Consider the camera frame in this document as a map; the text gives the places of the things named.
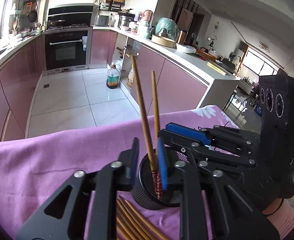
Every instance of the ceiling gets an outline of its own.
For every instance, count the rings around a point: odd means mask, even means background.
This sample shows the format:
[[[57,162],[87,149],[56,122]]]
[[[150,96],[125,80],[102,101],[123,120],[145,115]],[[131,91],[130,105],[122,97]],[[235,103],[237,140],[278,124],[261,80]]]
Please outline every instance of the ceiling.
[[[282,67],[294,60],[294,0],[194,0],[213,15],[231,21],[245,41],[259,47]]]

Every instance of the oven handle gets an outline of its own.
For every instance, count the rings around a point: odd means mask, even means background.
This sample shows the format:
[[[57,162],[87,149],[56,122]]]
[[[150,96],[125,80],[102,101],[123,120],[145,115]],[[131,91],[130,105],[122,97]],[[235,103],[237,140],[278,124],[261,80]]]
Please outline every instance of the oven handle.
[[[71,43],[71,42],[82,42],[82,39],[77,41],[62,41],[62,42],[55,42],[55,43],[49,43],[50,45],[56,45],[56,44],[63,44],[63,43]]]

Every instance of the black mesh cup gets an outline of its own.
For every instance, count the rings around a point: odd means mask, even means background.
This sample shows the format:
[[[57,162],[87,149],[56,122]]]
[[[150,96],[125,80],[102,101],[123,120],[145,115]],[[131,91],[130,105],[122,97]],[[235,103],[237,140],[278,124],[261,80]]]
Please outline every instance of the black mesh cup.
[[[179,191],[163,190],[161,200],[157,199],[148,155],[145,155],[139,165],[138,177],[131,193],[138,205],[149,210],[179,207],[180,205]]]

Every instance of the oven window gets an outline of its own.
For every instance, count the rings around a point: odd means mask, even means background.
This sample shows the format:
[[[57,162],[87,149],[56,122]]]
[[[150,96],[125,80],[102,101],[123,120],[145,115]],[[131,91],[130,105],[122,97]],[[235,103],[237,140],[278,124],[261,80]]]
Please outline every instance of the oven window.
[[[56,60],[66,60],[76,58],[76,44],[57,44],[56,45]]]

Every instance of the screw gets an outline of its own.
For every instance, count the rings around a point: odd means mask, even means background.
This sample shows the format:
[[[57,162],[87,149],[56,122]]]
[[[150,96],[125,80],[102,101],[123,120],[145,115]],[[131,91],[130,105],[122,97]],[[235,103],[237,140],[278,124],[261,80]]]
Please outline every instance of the screw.
[[[113,162],[111,163],[111,167],[113,168],[119,168],[122,166],[122,162]]]
[[[175,162],[176,167],[184,167],[186,165],[186,162],[184,161],[177,161]]]
[[[214,177],[221,177],[224,173],[220,170],[215,170],[212,172]]]
[[[201,166],[201,167],[206,167],[207,165],[208,165],[208,162],[206,162],[206,161],[199,162],[199,166]]]
[[[81,177],[83,177],[85,175],[85,172],[84,171],[76,171],[75,173],[74,173],[74,176],[76,177],[76,178],[81,178]]]

